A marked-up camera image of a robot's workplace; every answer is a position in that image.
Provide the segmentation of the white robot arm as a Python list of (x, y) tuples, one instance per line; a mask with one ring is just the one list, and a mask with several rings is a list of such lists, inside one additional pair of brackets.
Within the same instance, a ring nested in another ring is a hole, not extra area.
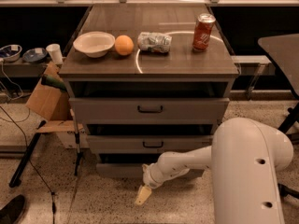
[(155, 163), (145, 164), (144, 185), (135, 203), (143, 204), (168, 180), (209, 168), (215, 224), (285, 224), (276, 172), (292, 157), (285, 133), (253, 119), (228, 119), (214, 133), (211, 146), (165, 152)]

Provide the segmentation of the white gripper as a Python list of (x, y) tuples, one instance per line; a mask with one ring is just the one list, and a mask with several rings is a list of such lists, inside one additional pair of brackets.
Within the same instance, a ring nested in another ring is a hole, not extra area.
[(159, 188), (164, 180), (161, 170), (156, 163), (143, 164), (143, 182), (146, 186), (140, 186), (135, 199), (136, 205), (142, 205), (150, 197), (152, 189)]

